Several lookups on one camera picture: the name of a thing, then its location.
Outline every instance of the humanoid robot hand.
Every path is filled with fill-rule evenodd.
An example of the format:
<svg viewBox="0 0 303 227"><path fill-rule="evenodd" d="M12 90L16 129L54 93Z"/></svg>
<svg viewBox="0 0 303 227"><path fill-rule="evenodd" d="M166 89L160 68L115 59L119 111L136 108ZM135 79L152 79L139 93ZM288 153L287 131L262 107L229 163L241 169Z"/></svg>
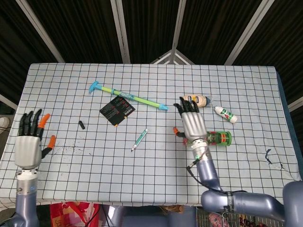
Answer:
<svg viewBox="0 0 303 227"><path fill-rule="evenodd" d="M38 124L39 115L42 109L38 110L33 118L33 111L29 114L23 114L19 132L15 143L15 163L22 169L34 169L40 165L41 159L44 158L54 147L56 137L51 136L47 148L41 151L41 139L46 121L50 114L45 115Z"/></svg>
<svg viewBox="0 0 303 227"><path fill-rule="evenodd" d="M183 107L178 103L175 103L174 106L178 109L181 115L186 138L191 141L198 139L205 140L207 137L207 131L197 104L192 101L192 105L182 97L180 97L180 100Z"/></svg>

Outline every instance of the red bag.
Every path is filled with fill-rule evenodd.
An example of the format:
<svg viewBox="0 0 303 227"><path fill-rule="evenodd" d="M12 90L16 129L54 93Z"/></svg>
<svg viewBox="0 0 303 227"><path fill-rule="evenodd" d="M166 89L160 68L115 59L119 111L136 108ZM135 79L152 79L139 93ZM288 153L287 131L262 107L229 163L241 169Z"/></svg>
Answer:
<svg viewBox="0 0 303 227"><path fill-rule="evenodd" d="M50 205L52 227L89 227L99 226L100 204L88 202L62 202Z"/></svg>

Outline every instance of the table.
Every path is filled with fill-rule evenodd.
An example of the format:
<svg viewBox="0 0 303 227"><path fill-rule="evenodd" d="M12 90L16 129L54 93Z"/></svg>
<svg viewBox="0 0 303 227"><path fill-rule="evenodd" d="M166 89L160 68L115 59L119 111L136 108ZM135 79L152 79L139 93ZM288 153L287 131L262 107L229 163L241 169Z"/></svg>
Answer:
<svg viewBox="0 0 303 227"><path fill-rule="evenodd" d="M95 80L168 105L169 110L130 101L135 112L114 127L99 113L114 96L99 90L89 94ZM201 108L209 131L232 134L229 147L210 147L223 189L267 193L283 202L283 186L301 178L274 67L44 63L30 66L1 160L1 208L15 203L18 122L24 112L39 108L52 116L42 146L57 136L55 149L39 167L39 204L199 204L205 188L185 169L193 161L192 152L173 133L175 126L182 130L173 104L184 94L212 96L213 105L238 116L231 124L211 107ZM131 152L145 128L148 134Z"/></svg>

